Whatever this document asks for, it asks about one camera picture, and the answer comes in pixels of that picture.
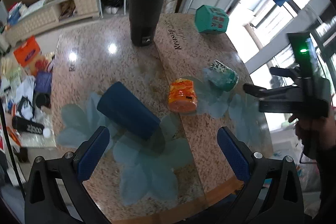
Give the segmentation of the person's right hand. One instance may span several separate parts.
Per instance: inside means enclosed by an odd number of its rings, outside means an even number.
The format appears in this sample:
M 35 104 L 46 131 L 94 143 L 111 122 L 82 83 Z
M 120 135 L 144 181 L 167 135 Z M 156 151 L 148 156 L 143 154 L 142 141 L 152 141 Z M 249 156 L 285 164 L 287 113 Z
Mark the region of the person's right hand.
M 335 146 L 335 119 L 333 113 L 327 118 L 309 120 L 291 115 L 289 123 L 295 121 L 295 134 L 299 140 L 306 141 L 309 134 L 317 134 L 319 146 L 329 149 Z

